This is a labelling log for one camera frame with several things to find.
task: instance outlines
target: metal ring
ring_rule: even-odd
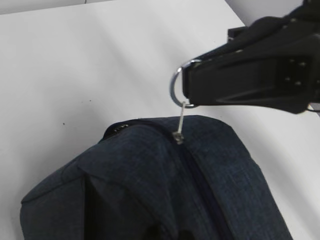
[[[180,66],[177,71],[173,74],[172,78],[171,78],[171,82],[170,82],[170,96],[173,100],[173,102],[178,105],[180,108],[182,108],[183,106],[183,103],[180,102],[178,99],[177,99],[177,96],[176,96],[176,93],[175,93],[175,84],[176,84],[176,81],[177,81],[177,78],[179,77],[179,74],[182,72],[183,69],[185,68],[188,68],[191,66],[191,64],[193,63],[200,63],[202,62],[201,60],[199,59],[193,59],[193,60],[190,60],[188,61],[187,63],[183,64],[182,66]],[[185,108],[186,109],[194,109],[198,107],[198,105],[194,105],[194,104],[186,104],[185,105]]]

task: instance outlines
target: white surface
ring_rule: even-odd
[[[283,17],[303,0],[225,0],[245,25],[265,16]]]
[[[120,0],[0,16],[0,239],[23,239],[22,197],[109,125],[178,116],[169,96],[173,71],[241,25],[223,0]],[[294,239],[318,239],[316,114],[243,106],[186,114],[230,124]]]
[[[0,0],[0,15],[84,3],[85,0]]]

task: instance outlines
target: zipper pull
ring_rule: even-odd
[[[173,132],[173,137],[176,140],[176,142],[178,143],[178,145],[181,145],[184,143],[184,136],[182,135],[182,125],[184,123],[184,110],[186,108],[186,102],[184,101],[182,103],[182,108],[181,108],[181,115],[180,115],[180,120],[179,120],[179,127],[178,127],[178,131]]]

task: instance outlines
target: dark blue backpack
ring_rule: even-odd
[[[110,126],[22,200],[25,240],[292,240],[227,124],[178,117]]]

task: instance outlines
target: backpack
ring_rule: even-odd
[[[213,118],[134,119],[22,200],[25,240],[292,240],[259,166]]]

